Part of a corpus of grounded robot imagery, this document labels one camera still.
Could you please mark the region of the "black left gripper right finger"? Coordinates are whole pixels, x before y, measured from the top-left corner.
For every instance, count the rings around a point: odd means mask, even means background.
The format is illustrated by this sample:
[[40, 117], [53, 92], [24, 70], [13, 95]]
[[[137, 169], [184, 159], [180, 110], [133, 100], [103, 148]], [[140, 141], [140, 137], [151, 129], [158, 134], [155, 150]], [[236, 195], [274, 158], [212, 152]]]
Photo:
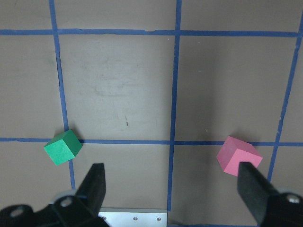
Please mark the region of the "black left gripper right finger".
[[237, 191], [259, 225], [266, 219], [269, 199], [279, 195], [274, 186], [250, 162], [239, 163]]

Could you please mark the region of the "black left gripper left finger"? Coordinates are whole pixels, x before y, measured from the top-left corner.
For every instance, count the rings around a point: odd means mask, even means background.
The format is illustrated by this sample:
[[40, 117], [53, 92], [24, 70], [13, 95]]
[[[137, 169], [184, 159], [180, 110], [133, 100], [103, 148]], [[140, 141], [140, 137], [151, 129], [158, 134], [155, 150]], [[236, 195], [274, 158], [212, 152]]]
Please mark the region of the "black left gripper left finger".
[[105, 167], [94, 163], [77, 189], [75, 196], [97, 216], [106, 195]]

